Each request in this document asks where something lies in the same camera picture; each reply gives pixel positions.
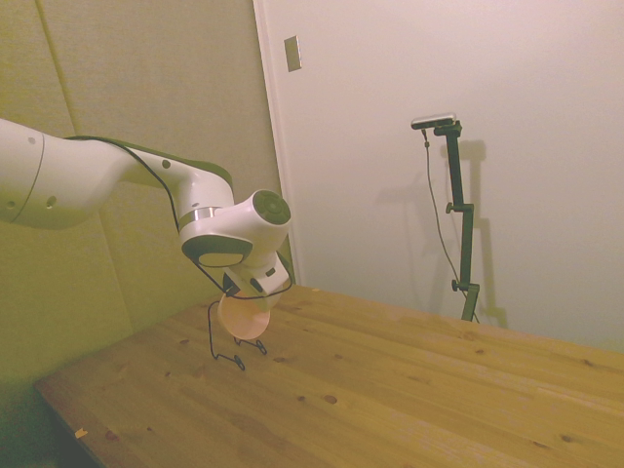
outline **white wall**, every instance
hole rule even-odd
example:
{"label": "white wall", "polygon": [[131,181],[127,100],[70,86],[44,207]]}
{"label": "white wall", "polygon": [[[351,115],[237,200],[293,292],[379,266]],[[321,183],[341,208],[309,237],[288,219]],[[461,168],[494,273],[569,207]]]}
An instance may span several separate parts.
{"label": "white wall", "polygon": [[[410,129],[454,111],[482,322],[624,351],[624,3],[255,8],[300,283],[461,315]],[[444,210],[444,140],[430,139]],[[441,218],[458,263],[460,214]]]}

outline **beige wall panel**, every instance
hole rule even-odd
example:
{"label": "beige wall panel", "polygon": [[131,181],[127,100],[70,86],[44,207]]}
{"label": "beige wall panel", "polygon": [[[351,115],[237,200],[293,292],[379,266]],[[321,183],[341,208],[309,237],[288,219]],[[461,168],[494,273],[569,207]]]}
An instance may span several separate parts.
{"label": "beige wall panel", "polygon": [[[35,2],[0,7],[0,118],[74,133]],[[62,231],[0,223],[0,466],[55,466],[32,382],[132,332],[98,216]]]}
{"label": "beige wall panel", "polygon": [[[76,132],[217,163],[236,201],[279,191],[251,0],[43,0]],[[100,211],[135,330],[217,292],[180,251],[163,190]]]}

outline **small crumb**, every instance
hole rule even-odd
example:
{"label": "small crumb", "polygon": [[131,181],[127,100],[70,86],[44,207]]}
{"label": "small crumb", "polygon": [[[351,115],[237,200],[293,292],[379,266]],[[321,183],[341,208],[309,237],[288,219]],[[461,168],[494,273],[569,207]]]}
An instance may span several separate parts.
{"label": "small crumb", "polygon": [[81,427],[75,432],[74,435],[76,436],[76,439],[80,439],[81,437],[85,437],[87,434],[89,433]]}

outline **wood grain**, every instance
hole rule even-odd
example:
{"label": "wood grain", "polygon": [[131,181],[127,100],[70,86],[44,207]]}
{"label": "wood grain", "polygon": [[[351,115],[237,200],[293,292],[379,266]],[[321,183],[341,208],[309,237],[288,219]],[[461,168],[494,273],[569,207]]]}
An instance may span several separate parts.
{"label": "wood grain", "polygon": [[101,466],[624,466],[624,355],[294,287],[240,371],[207,307],[37,382]]}

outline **wood knot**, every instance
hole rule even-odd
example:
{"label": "wood knot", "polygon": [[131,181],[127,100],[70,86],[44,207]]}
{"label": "wood knot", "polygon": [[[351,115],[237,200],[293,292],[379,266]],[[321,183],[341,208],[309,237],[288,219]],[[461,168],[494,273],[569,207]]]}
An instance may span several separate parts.
{"label": "wood knot", "polygon": [[110,442],[117,442],[119,440],[119,437],[117,437],[117,434],[115,434],[113,431],[108,431],[104,437],[107,441]]}
{"label": "wood knot", "polygon": [[477,336],[471,331],[465,331],[464,333],[461,334],[461,337],[468,341],[474,341],[475,339],[477,339]]}

